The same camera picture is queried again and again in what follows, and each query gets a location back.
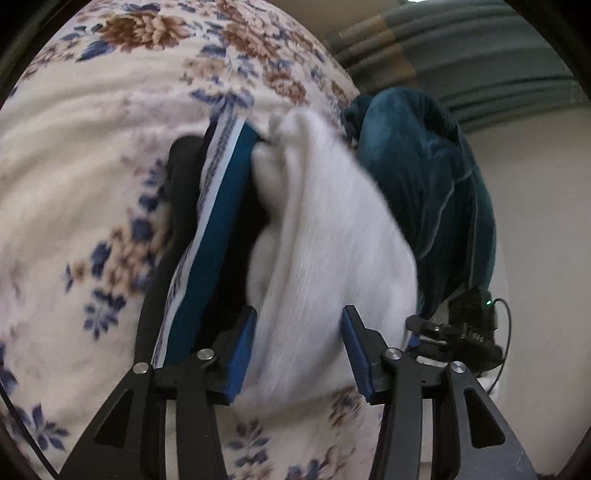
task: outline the white towel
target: white towel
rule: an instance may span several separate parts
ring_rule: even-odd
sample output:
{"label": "white towel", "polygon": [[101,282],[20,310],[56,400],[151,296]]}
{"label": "white towel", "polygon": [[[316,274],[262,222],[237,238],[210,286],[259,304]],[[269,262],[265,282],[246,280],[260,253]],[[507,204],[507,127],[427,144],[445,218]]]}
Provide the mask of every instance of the white towel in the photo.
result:
{"label": "white towel", "polygon": [[258,238],[247,297],[258,312],[234,407],[269,414],[354,383],[340,335],[345,305],[400,346],[417,304],[413,254],[378,188],[320,115],[295,108],[252,154],[270,224]]}

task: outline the bed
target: bed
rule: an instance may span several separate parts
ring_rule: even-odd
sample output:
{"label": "bed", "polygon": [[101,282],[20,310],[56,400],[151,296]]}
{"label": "bed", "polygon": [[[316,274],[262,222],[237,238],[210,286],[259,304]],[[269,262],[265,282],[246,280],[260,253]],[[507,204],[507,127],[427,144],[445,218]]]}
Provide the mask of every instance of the bed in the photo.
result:
{"label": "bed", "polygon": [[[173,141],[227,108],[263,137],[270,113],[293,105],[340,128],[357,94],[319,41],[261,0],[94,0],[35,56],[0,112],[0,381],[57,470],[131,367],[170,230]],[[363,478],[378,427],[353,388],[280,419],[219,416],[236,480]]]}

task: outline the dark teal fabric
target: dark teal fabric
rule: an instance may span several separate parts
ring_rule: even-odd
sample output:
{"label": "dark teal fabric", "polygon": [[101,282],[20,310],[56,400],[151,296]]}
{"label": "dark teal fabric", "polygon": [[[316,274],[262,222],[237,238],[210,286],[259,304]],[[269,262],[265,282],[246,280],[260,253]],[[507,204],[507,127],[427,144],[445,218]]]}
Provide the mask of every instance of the dark teal fabric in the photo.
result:
{"label": "dark teal fabric", "polygon": [[492,203],[452,115],[420,90],[391,88],[358,97],[343,123],[413,249],[419,314],[429,318],[460,286],[488,288]]}

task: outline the black cable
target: black cable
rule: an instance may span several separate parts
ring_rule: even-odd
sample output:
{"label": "black cable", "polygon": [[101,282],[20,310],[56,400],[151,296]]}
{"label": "black cable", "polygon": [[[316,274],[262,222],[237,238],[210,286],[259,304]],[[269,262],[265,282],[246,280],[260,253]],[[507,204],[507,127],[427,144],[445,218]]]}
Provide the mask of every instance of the black cable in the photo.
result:
{"label": "black cable", "polygon": [[47,460],[47,457],[43,454],[43,452],[41,451],[41,448],[39,447],[39,445],[37,444],[37,442],[35,441],[35,439],[31,435],[31,433],[27,429],[27,426],[22,421],[22,418],[18,414],[16,407],[14,406],[14,404],[12,403],[10,398],[8,398],[8,392],[4,389],[4,385],[2,385],[1,382],[0,382],[0,397],[2,397],[2,400],[4,401],[4,404],[6,405],[8,412],[10,413],[10,416],[12,417],[14,422],[16,422],[18,429],[20,430],[20,433],[25,437],[25,440],[27,441],[29,446],[33,449],[33,452],[35,452],[35,454],[37,455],[37,458],[39,458],[39,460],[41,461],[43,466],[47,469],[49,474],[55,480],[57,480],[58,474],[57,474],[56,469],[54,469],[53,465],[49,462],[49,460]]}
{"label": "black cable", "polygon": [[498,375],[495,378],[495,381],[492,383],[491,387],[488,389],[488,393],[489,395],[492,392],[492,389],[496,387],[496,384],[498,383],[501,374],[503,373],[503,369],[505,368],[505,363],[507,362],[507,355],[509,354],[509,345],[511,344],[511,332],[513,331],[513,321],[511,319],[511,309],[509,308],[509,304],[507,303],[507,301],[505,299],[494,299],[494,301],[492,302],[492,306],[493,308],[495,307],[495,303],[500,301],[506,308],[507,310],[507,318],[509,319],[509,334],[507,335],[507,347],[505,348],[505,356],[503,357],[503,363],[501,363],[501,369],[499,370]]}

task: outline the white wall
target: white wall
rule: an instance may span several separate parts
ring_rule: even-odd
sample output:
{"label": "white wall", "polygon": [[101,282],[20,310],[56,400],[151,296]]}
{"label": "white wall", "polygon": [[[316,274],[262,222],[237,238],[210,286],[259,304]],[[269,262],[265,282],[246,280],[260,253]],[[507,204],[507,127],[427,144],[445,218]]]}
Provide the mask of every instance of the white wall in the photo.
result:
{"label": "white wall", "polygon": [[469,135],[502,242],[513,340],[501,410],[539,472],[591,423],[591,109]]}
{"label": "white wall", "polygon": [[399,0],[267,0],[320,40],[400,5]]}

